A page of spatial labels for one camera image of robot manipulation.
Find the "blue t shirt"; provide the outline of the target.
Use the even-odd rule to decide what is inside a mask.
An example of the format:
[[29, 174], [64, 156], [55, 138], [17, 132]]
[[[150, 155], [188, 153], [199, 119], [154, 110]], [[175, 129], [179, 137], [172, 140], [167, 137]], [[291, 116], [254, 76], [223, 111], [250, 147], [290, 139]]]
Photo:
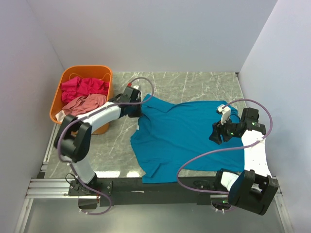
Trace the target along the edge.
[[173, 104], [146, 96], [131, 146], [145, 172], [143, 183], [173, 183], [179, 168], [203, 153], [241, 147], [239, 138], [218, 145], [209, 139], [213, 123], [221, 119], [217, 107], [226, 101]]

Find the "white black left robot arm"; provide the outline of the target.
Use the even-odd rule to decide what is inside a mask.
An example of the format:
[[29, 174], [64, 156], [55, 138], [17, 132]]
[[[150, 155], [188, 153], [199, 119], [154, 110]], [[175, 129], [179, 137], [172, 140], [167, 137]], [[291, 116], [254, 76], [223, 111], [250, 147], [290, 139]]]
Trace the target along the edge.
[[87, 154], [92, 134], [102, 126], [121, 117], [140, 117], [141, 91], [128, 86], [124, 92], [111, 98], [103, 106], [80, 116], [67, 115], [55, 138], [59, 159], [68, 163], [80, 179], [80, 189], [86, 195], [96, 192], [96, 174]]

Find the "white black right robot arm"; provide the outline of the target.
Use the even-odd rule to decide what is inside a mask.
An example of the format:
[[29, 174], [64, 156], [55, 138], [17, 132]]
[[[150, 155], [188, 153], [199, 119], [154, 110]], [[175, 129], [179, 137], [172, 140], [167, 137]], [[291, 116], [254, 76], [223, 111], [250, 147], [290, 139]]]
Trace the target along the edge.
[[259, 111], [245, 108], [239, 123], [231, 120], [229, 107], [218, 106], [221, 120], [212, 125], [209, 139], [217, 144], [236, 137], [242, 140], [244, 148], [244, 170], [241, 174], [222, 168], [216, 173], [213, 188], [217, 193], [228, 194], [228, 203], [258, 215], [268, 210], [278, 190], [267, 165], [265, 125], [259, 123]]

